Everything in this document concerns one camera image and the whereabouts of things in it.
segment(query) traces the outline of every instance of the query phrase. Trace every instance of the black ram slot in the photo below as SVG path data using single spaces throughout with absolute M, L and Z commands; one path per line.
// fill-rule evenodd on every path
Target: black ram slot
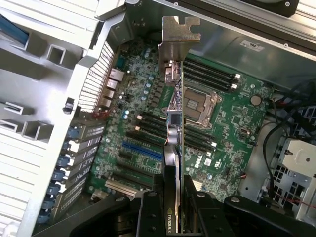
M 152 129 L 152 128 L 148 128 L 148 127 L 140 127 L 140 130 L 147 132 L 147 133 L 150 133 L 152 135 L 155 135 L 157 137 L 163 138 L 163 139 L 167 138 L 166 132 L 160 132 L 160 131 L 157 131 L 156 129 Z
M 153 140 L 149 140 L 148 138 L 142 136 L 141 134 L 138 134 L 137 132 L 127 132 L 126 137 L 135 139 L 135 140 L 140 141 L 140 142 L 147 143 L 147 144 L 154 146 L 154 147 L 161 148 L 160 143 L 153 141 Z
M 136 173 L 146 175 L 146 176 L 151 177 L 151 178 L 153 178 L 153 176 L 154 176 L 154 174 L 152 174 L 152 173 L 149 173 L 149 172 L 146 172 L 146 171 L 144 171 L 144 170 L 142 170 L 140 168 L 134 167 L 133 165 L 123 163 L 123 162 L 121 162 L 119 160 L 117 160 L 116 165 L 118 167 L 121 167 L 121 168 L 124 168 L 124 169 L 128 169 L 128 170 L 134 171 Z
M 125 179 L 127 181 L 130 181 L 132 183 L 140 184 L 142 186 L 145 186 L 146 188 L 149 188 L 149 189 L 152 188 L 152 184 L 151 183 L 143 181 L 141 179 L 137 179 L 137 178 L 135 178 L 135 177 L 133 177 L 131 175 L 123 174 L 123 173 L 120 173 L 120 172 L 117 172 L 117 171 L 113 171 L 113 175 L 116 176 L 116 177 L 119 177 L 121 179 Z
M 223 78 L 223 79 L 225 79 L 227 81 L 233 81 L 234 77 L 235 77 L 234 74 L 226 73 L 226 72 L 224 72 L 222 70 L 218 70 L 218 69 L 216 69 L 214 67 L 211 67 L 211 66 L 206 65 L 206 64 L 201 63 L 201 62 L 197 62 L 197 61 L 192 60 L 192 59 L 186 58 L 185 61 L 184 61 L 184 64 L 185 63 L 194 65 L 195 67 L 199 67 L 199 68 L 201 68 L 201 69 L 203 69 L 205 71 L 208 71 L 208 73 L 213 74 L 213 75 L 215 75 L 217 77 L 221 77 L 221 78 Z
M 189 68 L 189 67 L 184 66 L 183 70 L 184 70 L 184 73 L 189 73 L 189 74 L 194 75 L 196 77 L 201 77 L 201 78 L 203 78 L 205 80 L 209 80 L 209 81 L 215 82 L 215 83 L 217 83 L 219 85 L 222 85 L 222 86 L 231 87 L 231 85 L 232 85 L 231 82 L 227 82 L 225 80 L 221 80 L 219 78 L 213 77 L 213 76 L 208 75 L 205 72 L 201 72 L 201 71 L 199 71 L 199 70 L 197 70 L 195 68 Z
M 207 80 L 205 80 L 203 78 L 190 75 L 187 72 L 184 72 L 184 78 L 187 78 L 187 79 L 190 79 L 190 80 L 194 80 L 196 82 L 202 83 L 202 84 L 204 84 L 206 86 L 212 87 L 214 89 L 217 89 L 217 90 L 220 90 L 220 91 L 223 91 L 223 92 L 229 92 L 230 91 L 230 88 L 226 88 L 226 87 L 224 87 L 222 85 L 219 85 L 219 84 L 216 84 L 216 83 L 214 83 L 212 81 L 207 81 Z
M 187 143 L 190 143 L 190 144 L 196 144 L 197 146 L 199 146 L 201 148 L 207 148 L 209 150 L 213 150 L 214 149 L 210 144 L 207 144 L 207 143 L 204 143 L 204 142 L 200 142 L 199 140 L 196 140 L 196 139 L 191 139 L 191 138 L 185 137 L 184 141 L 187 142 Z
M 204 142 L 207 142 L 207 143 L 211 143 L 212 142 L 212 139 L 210 137 L 207 137 L 207 136 L 203 136 L 203 135 L 200 135 L 198 133 L 194 133 L 192 131 L 187 131 L 186 129 L 184 129 L 184 134 L 185 134 L 185 137 L 191 137 L 193 139 L 198 139 L 198 140 L 201 140 L 201 141 L 204 141 Z
M 185 126 L 184 131 L 185 131 L 185 132 L 188 132 L 188 133 L 194 133 L 194 134 L 196 134 L 197 136 L 203 137 L 203 139 L 205 139 L 205 140 L 211 141 L 211 140 L 214 140 L 214 139 L 215 139 L 212 135 L 209 135 L 209 134 L 207 134 L 207 133 L 205 133 L 205 132 L 202 132 L 202 131 L 200 131 L 200 130 L 198 130 L 198 129 L 195 129 L 195 128 L 193 128 L 192 126 L 189 126 L 189 125 L 186 125 L 186 126 Z
M 150 116 L 148 113 L 143 113 L 142 117 L 145 119 L 145 121 L 150 121 L 152 123 L 166 127 L 166 120 L 163 120 L 158 116 Z
M 140 121 L 139 125 L 141 127 L 148 127 L 148 128 L 151 128 L 151 129 L 159 130 L 159 131 L 164 132 L 164 133 L 167 134 L 167 127 L 166 126 L 157 126 L 157 125 L 153 125 L 152 123 L 145 122 L 145 121 Z
M 199 146 L 197 144 L 193 144 L 193 143 L 190 143 L 190 142 L 184 142 L 184 146 L 192 148 L 192 149 L 200 151 L 200 152 L 211 152 L 212 151 L 210 149 L 207 149 L 205 147 L 201 147 L 201 146 Z

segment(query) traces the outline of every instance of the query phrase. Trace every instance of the silver metal frame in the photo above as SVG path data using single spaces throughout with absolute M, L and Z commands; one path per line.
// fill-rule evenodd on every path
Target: silver metal frame
M 64 139 L 66 137 L 69 125 L 74 116 L 74 111 L 79 103 L 78 98 L 82 92 L 84 83 L 88 76 L 88 72 L 91 67 L 98 62 L 104 45 L 106 44 L 107 36 L 110 32 L 110 29 L 113 25 L 116 25 L 124 20 L 125 14 L 122 13 L 118 16 L 111 18 L 110 20 L 104 22 L 102 30 L 99 34 L 98 41 L 93 50 L 89 50 L 87 55 L 82 58 L 75 66 L 73 74 L 71 76 L 67 92 L 65 93 L 65 100 L 67 98 L 74 98 L 74 107 L 71 114 L 67 115 L 63 113 L 63 105 L 60 105 L 60 110 L 56 114 L 58 121 L 56 121 L 54 130 L 51 134 L 47 150 L 43 156 L 43 165 L 41 166 L 37 181 L 35 182 L 34 189 L 30 195 L 28 204 L 25 209 L 23 219 L 21 221 L 19 230 L 17 232 L 18 237 L 31 236 L 33 228 L 35 226 L 38 214 L 40 212 L 41 204 L 44 200 L 45 192 L 50 182 L 52 173 L 54 171 L 60 150 L 63 146 Z

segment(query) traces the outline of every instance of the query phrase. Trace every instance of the pcie slot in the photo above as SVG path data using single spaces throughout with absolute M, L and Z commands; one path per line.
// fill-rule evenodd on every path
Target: pcie slot
M 224 71 L 218 70 L 204 63 L 186 58 L 183 64 L 200 69 L 201 71 L 204 71 L 205 73 L 209 75 L 213 75 L 214 77 L 221 78 L 222 80 L 225 80 L 228 82 L 234 82 L 235 74 L 226 73 Z
M 127 132 L 126 133 L 126 137 L 128 138 L 133 138 L 137 141 L 140 141 L 140 142 L 145 142 L 153 147 L 157 147 L 157 148 L 161 148 L 162 144 L 156 142 L 156 141 L 153 141 L 153 140 L 149 140 L 147 139 L 146 137 L 142 136 L 141 134 L 139 133 L 135 133 L 135 132 Z
M 129 195 L 129 196 L 132 196 L 132 197 L 134 197 L 135 194 L 138 192 L 137 189 L 131 188 L 131 187 L 124 185 L 124 184 L 120 184 L 118 181 L 114 181 L 111 179 L 108 179 L 105 182 L 105 187 L 113 189 L 115 191 L 121 192 L 121 193 Z
M 146 156 L 150 156 L 150 157 L 152 157 L 154 159 L 161 160 L 161 158 L 162 158 L 162 155 L 159 154 L 159 153 L 152 152 L 152 151 L 150 151 L 150 150 L 148 150 L 146 148 L 142 148 L 140 146 L 136 146 L 134 144 L 131 144 L 131 143 L 128 143 L 128 142 L 125 142 L 125 141 L 122 143 L 122 146 L 124 148 L 130 149 L 130 150 L 138 152 L 140 154 L 143 154 L 143 155 L 146 155 Z
M 200 82 L 204 85 L 207 85 L 207 86 L 210 86 L 214 89 L 218 89 L 218 90 L 221 90 L 223 92 L 229 92 L 230 88 L 228 87 L 225 87 L 225 86 L 222 86 L 222 85 L 219 85 L 217 83 L 214 83 L 212 81 L 208 81 L 208 80 L 205 80 L 201 77 L 197 77 L 197 76 L 194 76 L 194 75 L 191 75 L 190 73 L 188 72 L 184 72 L 184 78 L 188 78 L 188 79 L 191 79 L 191 80 L 194 80 L 194 81 L 197 81 L 197 82 Z
M 143 181 L 141 179 L 135 178 L 135 177 L 133 177 L 131 175 L 128 175 L 128 174 L 124 174 L 124 173 L 120 173 L 120 172 L 117 172 L 117 171 L 113 171 L 113 176 L 121 178 L 121 179 L 124 179 L 125 181 L 129 181 L 129 182 L 132 182 L 132 183 L 135 183 L 135 184 L 142 185 L 145 188 L 149 188 L 149 189 L 152 188 L 152 184 L 151 183 L 148 183 L 148 182 Z
M 130 164 L 126 164 L 126 163 L 121 162 L 119 160 L 117 160 L 116 165 L 118 167 L 121 167 L 121 168 L 124 168 L 124 169 L 128 169 L 128 170 L 134 171 L 134 172 L 139 173 L 139 174 L 146 175 L 146 176 L 148 176 L 150 178 L 153 178 L 153 176 L 154 176 L 154 174 L 152 174 L 152 173 L 146 172 L 146 171 L 144 171 L 144 170 L 142 170 L 140 168 L 137 168 L 137 167 L 135 167 L 133 165 L 130 165 Z

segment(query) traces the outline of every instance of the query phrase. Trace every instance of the metal pcie bracket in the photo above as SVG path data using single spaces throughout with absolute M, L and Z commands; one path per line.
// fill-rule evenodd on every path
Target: metal pcie bracket
M 162 43 L 158 46 L 159 72 L 167 86 L 175 87 L 173 103 L 167 109 L 167 140 L 162 162 L 164 199 L 168 200 L 164 203 L 167 233 L 183 232 L 183 225 L 179 228 L 184 216 L 183 212 L 179 213 L 183 194 L 183 173 L 180 171 L 184 163 L 183 60 L 192 45 L 200 41 L 200 34 L 190 31 L 192 25 L 199 24 L 200 19 L 196 17 L 185 17 L 183 25 L 179 24 L 177 16 L 162 18 Z

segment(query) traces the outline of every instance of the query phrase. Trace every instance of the perforated metal panel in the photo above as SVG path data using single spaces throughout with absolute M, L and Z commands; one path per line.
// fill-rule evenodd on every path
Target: perforated metal panel
M 90 68 L 83 85 L 78 103 L 82 110 L 92 112 L 97 105 L 113 56 L 113 50 L 105 42 L 98 61 Z

